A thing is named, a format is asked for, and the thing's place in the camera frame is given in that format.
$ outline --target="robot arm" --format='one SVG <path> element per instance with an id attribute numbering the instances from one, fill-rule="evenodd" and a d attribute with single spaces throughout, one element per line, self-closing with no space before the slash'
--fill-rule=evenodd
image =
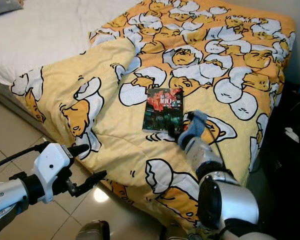
<path id="1" fill-rule="evenodd" d="M 225 163 L 200 136 L 207 116 L 190 114 L 188 129 L 178 138 L 199 181 L 197 215 L 204 226 L 219 230 L 225 240 L 274 240 L 257 227 L 259 208 L 251 191 L 236 181 Z"/>
<path id="2" fill-rule="evenodd" d="M 29 205 L 43 201 L 51 202 L 55 195 L 69 191 L 71 196 L 78 197 L 90 190 L 102 180 L 106 171 L 93 174 L 77 186 L 69 177 L 70 166 L 74 157 L 85 152 L 89 146 L 79 145 L 70 148 L 57 143 L 43 143 L 44 150 L 34 161 L 31 175 L 23 171 L 9 178 L 8 182 L 0 182 L 0 231 L 7 226 L 16 215 L 28 209 Z"/>

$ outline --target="white bedsheet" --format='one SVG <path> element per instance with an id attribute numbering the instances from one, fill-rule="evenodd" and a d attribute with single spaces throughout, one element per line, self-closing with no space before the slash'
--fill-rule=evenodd
<path id="1" fill-rule="evenodd" d="M 0 83 L 34 67 L 89 48 L 88 31 L 140 0 L 26 0 L 24 9 L 0 15 Z"/>

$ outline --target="wall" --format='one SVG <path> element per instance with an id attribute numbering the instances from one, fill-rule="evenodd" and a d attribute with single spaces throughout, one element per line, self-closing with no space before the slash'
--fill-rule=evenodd
<path id="1" fill-rule="evenodd" d="M 226 2 L 272 11 L 290 16 L 295 21 L 296 40 L 294 43 L 291 61 L 285 71 L 288 81 L 300 83 L 300 0 L 224 0 Z"/>

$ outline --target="book cover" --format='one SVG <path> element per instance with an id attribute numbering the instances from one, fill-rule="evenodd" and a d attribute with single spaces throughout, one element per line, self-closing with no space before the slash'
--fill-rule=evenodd
<path id="1" fill-rule="evenodd" d="M 183 121 L 183 91 L 181 88 L 151 88 L 148 90 L 142 129 L 145 132 L 167 133 L 173 127 L 181 131 Z"/>

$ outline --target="beige floor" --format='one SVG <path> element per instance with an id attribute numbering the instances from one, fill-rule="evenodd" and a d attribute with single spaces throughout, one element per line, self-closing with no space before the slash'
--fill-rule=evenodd
<path id="1" fill-rule="evenodd" d="M 0 160 L 41 143 L 44 137 L 0 104 Z M 0 182 L 21 171 L 29 174 L 37 155 L 29 153 L 1 166 Z M 79 163 L 75 163 L 71 170 L 73 182 L 81 184 L 89 176 Z M 80 228 L 92 220 L 108 221 L 111 240 L 159 239 L 161 225 L 155 219 L 123 204 L 97 186 L 78 198 L 71 198 L 66 192 L 49 204 L 41 202 L 30 206 L 2 230 L 0 240 L 72 240 Z"/>

